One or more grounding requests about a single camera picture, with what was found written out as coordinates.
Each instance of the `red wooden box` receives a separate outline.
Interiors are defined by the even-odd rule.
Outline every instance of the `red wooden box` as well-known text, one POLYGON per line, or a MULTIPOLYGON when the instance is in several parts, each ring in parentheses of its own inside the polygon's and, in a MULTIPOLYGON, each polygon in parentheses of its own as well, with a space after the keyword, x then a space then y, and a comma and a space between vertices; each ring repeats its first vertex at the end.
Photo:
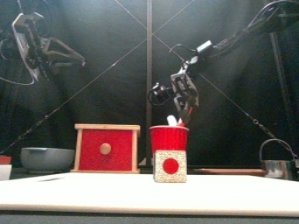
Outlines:
POLYGON ((76 124, 79 130, 73 172, 139 173, 138 125, 76 124))

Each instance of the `round knob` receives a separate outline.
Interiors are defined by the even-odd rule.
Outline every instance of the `round knob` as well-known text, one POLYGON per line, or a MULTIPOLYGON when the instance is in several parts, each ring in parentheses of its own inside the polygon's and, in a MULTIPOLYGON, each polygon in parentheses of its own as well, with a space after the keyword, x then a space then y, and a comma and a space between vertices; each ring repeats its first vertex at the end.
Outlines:
POLYGON ((103 155, 107 155, 111 152, 111 145, 108 143, 103 143, 99 147, 99 151, 103 155))

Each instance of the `white table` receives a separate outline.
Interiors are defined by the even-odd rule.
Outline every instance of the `white table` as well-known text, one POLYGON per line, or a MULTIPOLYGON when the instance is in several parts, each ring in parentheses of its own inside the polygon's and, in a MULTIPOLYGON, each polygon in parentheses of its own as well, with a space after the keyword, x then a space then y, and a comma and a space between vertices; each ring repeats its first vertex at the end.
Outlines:
POLYGON ((299 218, 299 182, 252 176, 190 175, 187 183, 170 184, 155 183, 151 174, 64 173, 1 181, 0 189, 4 215, 32 211, 299 218))

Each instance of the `red circle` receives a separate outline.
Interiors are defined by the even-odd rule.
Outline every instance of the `red circle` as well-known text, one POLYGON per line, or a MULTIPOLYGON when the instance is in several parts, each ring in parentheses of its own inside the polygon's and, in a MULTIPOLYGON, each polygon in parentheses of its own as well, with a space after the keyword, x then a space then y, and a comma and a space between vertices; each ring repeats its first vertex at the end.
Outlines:
POLYGON ((163 170, 168 173, 168 174, 175 174, 179 170, 179 163, 174 158, 167 158, 163 161, 163 170))

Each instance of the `metal pole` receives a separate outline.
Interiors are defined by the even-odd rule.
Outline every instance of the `metal pole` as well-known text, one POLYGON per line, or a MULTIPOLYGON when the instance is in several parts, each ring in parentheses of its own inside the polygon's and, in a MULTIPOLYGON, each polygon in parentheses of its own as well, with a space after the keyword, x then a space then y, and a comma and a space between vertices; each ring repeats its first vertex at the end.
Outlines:
MULTIPOLYGON (((147 93, 152 88, 152 0, 147 0, 147 93)), ((152 125, 152 104, 146 97, 146 165, 151 165, 152 152, 151 152, 151 135, 150 127, 152 125)))

